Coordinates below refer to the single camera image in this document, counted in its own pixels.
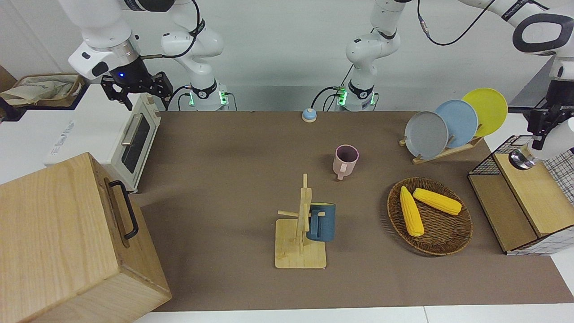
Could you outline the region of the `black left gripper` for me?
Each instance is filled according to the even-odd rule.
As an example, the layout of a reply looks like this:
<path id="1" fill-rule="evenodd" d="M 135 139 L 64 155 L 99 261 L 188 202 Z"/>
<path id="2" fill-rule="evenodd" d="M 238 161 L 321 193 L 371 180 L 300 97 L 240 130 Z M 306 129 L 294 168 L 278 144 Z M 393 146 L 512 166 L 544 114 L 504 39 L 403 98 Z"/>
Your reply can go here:
<path id="1" fill-rule="evenodd" d="M 561 118 L 573 116 L 574 82 L 551 80 L 545 96 L 547 109 L 532 109 L 528 119 L 528 131 L 532 133 L 532 148 L 542 150 L 544 140 L 551 130 L 561 123 Z"/>

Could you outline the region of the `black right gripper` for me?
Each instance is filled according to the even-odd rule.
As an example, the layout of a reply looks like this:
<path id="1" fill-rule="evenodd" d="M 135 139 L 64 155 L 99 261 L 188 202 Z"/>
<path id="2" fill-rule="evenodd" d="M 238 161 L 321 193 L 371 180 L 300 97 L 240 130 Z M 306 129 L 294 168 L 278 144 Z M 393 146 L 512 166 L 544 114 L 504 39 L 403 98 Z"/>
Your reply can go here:
<path id="1" fill-rule="evenodd" d="M 111 76 L 103 75 L 100 81 L 109 100 L 118 101 L 132 111 L 133 104 L 128 94 L 145 92 L 160 98 L 165 110 L 168 110 L 174 96 L 174 87 L 163 71 L 151 75 L 140 55 L 131 63 L 112 69 L 109 74 Z"/>

